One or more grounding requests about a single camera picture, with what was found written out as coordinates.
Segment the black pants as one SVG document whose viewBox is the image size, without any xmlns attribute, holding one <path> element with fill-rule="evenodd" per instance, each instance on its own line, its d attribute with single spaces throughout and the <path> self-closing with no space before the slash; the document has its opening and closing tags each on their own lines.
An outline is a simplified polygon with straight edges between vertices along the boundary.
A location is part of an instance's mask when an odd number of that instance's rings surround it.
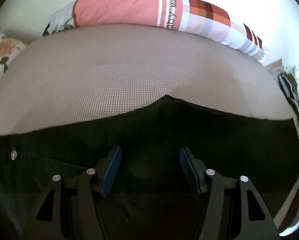
<svg viewBox="0 0 299 240">
<path fill-rule="evenodd" d="M 0 136 L 0 239 L 21 239 L 37 200 L 59 174 L 81 175 L 121 147 L 121 163 L 99 209 L 108 239 L 199 239 L 208 197 L 186 178 L 180 149 L 207 169 L 248 177 L 280 239 L 299 207 L 299 136 L 293 119 L 256 119 L 168 95 L 108 118 Z M 239 210 L 238 191 L 224 208 Z M 84 239 L 77 191 L 66 189 L 67 239 Z M 224 215 L 219 239 L 236 239 L 240 215 Z"/>
</svg>

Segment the dark striped garment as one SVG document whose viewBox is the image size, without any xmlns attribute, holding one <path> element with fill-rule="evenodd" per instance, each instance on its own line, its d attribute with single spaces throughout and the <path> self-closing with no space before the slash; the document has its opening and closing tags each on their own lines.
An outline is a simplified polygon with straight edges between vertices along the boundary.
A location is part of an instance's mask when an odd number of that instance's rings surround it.
<svg viewBox="0 0 299 240">
<path fill-rule="evenodd" d="M 278 81 L 280 89 L 288 100 L 288 103 L 295 111 L 299 122 L 299 94 L 298 85 L 294 76 L 292 74 L 280 73 L 278 76 Z"/>
</svg>

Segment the beige textured bed sheet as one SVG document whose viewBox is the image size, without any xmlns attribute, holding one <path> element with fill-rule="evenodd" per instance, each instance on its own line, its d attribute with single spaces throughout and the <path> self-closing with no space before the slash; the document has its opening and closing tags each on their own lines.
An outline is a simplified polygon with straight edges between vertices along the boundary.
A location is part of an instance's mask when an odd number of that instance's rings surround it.
<svg viewBox="0 0 299 240">
<path fill-rule="evenodd" d="M 98 120 L 164 96 L 268 120 L 296 116 L 267 69 L 205 38 L 136 25 L 40 38 L 0 80 L 0 136 Z M 299 234 L 299 207 L 282 237 Z"/>
</svg>

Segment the white floral pillow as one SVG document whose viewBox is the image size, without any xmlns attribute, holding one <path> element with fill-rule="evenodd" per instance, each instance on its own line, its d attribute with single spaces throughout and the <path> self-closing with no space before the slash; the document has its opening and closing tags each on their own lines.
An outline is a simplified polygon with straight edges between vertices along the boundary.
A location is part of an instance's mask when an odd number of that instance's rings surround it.
<svg viewBox="0 0 299 240">
<path fill-rule="evenodd" d="M 0 33 L 0 79 L 27 44 Z"/>
</svg>

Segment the pink plaid long pillow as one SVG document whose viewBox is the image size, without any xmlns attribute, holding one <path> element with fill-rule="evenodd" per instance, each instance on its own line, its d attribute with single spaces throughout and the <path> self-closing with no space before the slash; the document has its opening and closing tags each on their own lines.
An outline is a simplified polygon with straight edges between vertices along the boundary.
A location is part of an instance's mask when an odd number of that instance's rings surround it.
<svg viewBox="0 0 299 240">
<path fill-rule="evenodd" d="M 50 16 L 43 36 L 92 25 L 136 24 L 181 31 L 239 50 L 259 62 L 262 39 L 220 7 L 201 0 L 75 0 Z"/>
</svg>

